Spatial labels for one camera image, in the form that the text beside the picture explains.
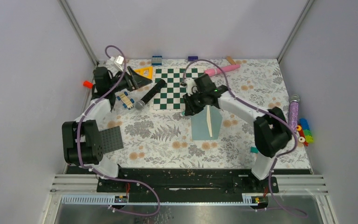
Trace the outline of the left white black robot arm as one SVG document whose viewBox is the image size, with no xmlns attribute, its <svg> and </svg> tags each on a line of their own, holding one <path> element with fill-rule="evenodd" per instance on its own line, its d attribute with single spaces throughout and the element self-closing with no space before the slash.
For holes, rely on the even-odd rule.
<svg viewBox="0 0 358 224">
<path fill-rule="evenodd" d="M 62 125 L 64 159 L 69 165 L 95 172 L 108 180 L 115 192 L 122 191 L 126 180 L 119 175 L 119 165 L 111 162 L 103 151 L 103 139 L 98 124 L 111 112 L 117 101 L 116 93 L 134 91 L 152 83 L 131 67 L 113 74 L 106 67 L 93 70 L 92 100 L 87 109 L 74 121 Z"/>
</svg>

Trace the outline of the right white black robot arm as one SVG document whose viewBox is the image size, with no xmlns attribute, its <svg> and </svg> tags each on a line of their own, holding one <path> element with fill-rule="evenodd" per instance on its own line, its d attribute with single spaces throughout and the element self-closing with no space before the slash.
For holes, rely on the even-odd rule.
<svg viewBox="0 0 358 224">
<path fill-rule="evenodd" d="M 183 95 L 185 116 L 194 116 L 206 106 L 230 112 L 253 125 L 255 146 L 258 156 L 251 169 L 250 189 L 261 192 L 267 186 L 267 177 L 275 164 L 276 154 L 292 139 L 292 131 L 280 108 L 261 109 L 234 96 L 226 85 L 216 86 L 209 75 L 196 79 L 186 78 L 182 84 L 186 87 Z"/>
</svg>

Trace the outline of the grey-blue envelope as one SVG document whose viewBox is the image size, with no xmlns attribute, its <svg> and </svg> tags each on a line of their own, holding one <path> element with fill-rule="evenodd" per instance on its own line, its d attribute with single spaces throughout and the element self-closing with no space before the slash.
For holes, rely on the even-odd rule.
<svg viewBox="0 0 358 224">
<path fill-rule="evenodd" d="M 210 118 L 212 127 L 212 136 L 209 133 L 207 125 L 207 107 L 200 113 L 191 116 L 191 128 L 193 140 L 217 140 L 222 124 L 222 115 L 220 110 L 214 106 L 210 106 Z"/>
</svg>

